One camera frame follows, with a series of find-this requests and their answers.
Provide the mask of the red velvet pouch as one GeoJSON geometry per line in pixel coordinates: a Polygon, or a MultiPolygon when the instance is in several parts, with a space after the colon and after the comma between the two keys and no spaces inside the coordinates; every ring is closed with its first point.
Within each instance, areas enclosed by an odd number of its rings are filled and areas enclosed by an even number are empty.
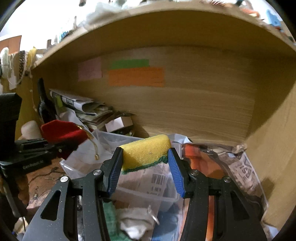
{"type": "Polygon", "coordinates": [[[88,134],[73,122],[53,120],[41,126],[42,137],[50,144],[71,142],[77,145],[88,139],[88,134]]]}

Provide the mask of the white drawstring cloth bag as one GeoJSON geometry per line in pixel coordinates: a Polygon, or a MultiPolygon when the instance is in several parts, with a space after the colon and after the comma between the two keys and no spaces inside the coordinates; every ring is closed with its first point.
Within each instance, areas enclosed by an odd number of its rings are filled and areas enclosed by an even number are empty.
{"type": "Polygon", "coordinates": [[[140,240],[146,232],[154,229],[155,224],[159,225],[159,220],[150,205],[147,208],[117,209],[116,218],[120,230],[132,240],[140,240]]]}

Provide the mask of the yellow green sponge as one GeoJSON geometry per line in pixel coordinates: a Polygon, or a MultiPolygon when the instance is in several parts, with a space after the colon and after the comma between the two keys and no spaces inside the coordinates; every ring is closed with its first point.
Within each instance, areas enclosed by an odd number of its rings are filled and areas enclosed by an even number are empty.
{"type": "Polygon", "coordinates": [[[123,149],[122,173],[143,170],[168,162],[171,141],[167,135],[157,135],[120,146],[123,149]]]}

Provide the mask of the white paper roll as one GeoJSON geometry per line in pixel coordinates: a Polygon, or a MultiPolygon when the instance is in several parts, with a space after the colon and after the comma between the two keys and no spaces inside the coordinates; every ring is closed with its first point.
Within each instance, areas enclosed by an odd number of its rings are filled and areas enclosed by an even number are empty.
{"type": "Polygon", "coordinates": [[[42,138],[39,126],[36,121],[31,120],[23,124],[21,127],[22,138],[25,140],[42,138]]]}

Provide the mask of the clear plastic bin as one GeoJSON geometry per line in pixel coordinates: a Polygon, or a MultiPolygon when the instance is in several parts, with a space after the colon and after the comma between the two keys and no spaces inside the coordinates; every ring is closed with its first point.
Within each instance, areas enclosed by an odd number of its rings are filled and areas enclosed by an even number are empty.
{"type": "MultiPolygon", "coordinates": [[[[84,177],[94,169],[100,168],[102,162],[112,156],[116,147],[138,139],[102,131],[94,131],[92,134],[99,147],[100,160],[96,161],[91,157],[94,153],[93,143],[84,142],[69,158],[60,162],[71,179],[84,177]]],[[[170,167],[165,163],[121,174],[116,191],[111,198],[118,202],[118,208],[150,206],[154,213],[172,212],[174,208],[180,209],[183,202],[176,192],[170,167]]]]}

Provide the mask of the white paper sheet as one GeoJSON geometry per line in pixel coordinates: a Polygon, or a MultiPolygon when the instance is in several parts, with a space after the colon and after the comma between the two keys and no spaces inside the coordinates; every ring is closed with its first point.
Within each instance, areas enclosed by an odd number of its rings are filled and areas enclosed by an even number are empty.
{"type": "Polygon", "coordinates": [[[77,117],[76,113],[74,110],[67,108],[66,111],[60,113],[58,115],[58,120],[60,121],[67,121],[67,122],[72,122],[75,123],[78,126],[81,126],[84,128],[86,131],[91,132],[88,127],[82,123],[81,120],[77,117]]]}

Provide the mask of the small white cardboard box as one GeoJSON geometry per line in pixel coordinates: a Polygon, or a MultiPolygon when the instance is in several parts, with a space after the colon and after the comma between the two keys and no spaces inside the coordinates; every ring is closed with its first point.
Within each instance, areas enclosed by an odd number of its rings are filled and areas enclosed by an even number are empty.
{"type": "Polygon", "coordinates": [[[107,132],[111,133],[122,128],[132,126],[132,118],[130,116],[121,116],[105,124],[107,132]]]}

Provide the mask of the stack of newspapers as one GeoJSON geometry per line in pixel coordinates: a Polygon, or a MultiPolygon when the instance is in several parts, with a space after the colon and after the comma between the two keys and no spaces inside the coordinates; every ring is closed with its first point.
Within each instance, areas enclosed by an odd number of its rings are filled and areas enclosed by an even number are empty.
{"type": "Polygon", "coordinates": [[[67,108],[75,111],[79,120],[90,130],[106,131],[105,124],[121,116],[130,116],[129,113],[115,110],[104,102],[88,97],[82,97],[57,89],[50,90],[50,96],[55,102],[56,112],[66,111],[67,108]]]}

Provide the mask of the white fluffy puff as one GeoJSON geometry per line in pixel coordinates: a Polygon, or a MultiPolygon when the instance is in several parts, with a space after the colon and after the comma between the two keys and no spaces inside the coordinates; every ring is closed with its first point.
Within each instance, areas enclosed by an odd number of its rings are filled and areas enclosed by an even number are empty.
{"type": "Polygon", "coordinates": [[[4,79],[8,79],[10,70],[9,48],[4,47],[1,51],[1,72],[4,79]]]}

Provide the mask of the pink sticky note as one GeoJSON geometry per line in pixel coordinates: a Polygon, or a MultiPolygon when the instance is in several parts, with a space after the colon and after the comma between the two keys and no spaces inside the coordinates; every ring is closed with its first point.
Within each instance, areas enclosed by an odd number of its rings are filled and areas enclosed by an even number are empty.
{"type": "Polygon", "coordinates": [[[87,81],[102,78],[101,58],[80,62],[78,64],[78,81],[87,81]]]}

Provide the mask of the orange sticky note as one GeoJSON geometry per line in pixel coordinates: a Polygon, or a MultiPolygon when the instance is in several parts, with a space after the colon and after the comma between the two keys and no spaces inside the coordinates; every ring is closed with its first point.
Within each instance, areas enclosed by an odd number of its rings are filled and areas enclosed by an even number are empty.
{"type": "Polygon", "coordinates": [[[165,86],[164,70],[158,67],[115,69],[110,70],[108,76],[110,86],[165,86]]]}

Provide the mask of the green sticky note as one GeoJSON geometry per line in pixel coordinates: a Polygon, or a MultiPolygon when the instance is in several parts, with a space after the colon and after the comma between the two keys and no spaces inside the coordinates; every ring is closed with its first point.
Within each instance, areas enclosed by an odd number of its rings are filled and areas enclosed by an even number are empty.
{"type": "Polygon", "coordinates": [[[142,67],[149,67],[149,60],[148,59],[121,59],[113,61],[109,69],[116,70],[116,69],[129,69],[129,68],[142,68],[142,67]]]}

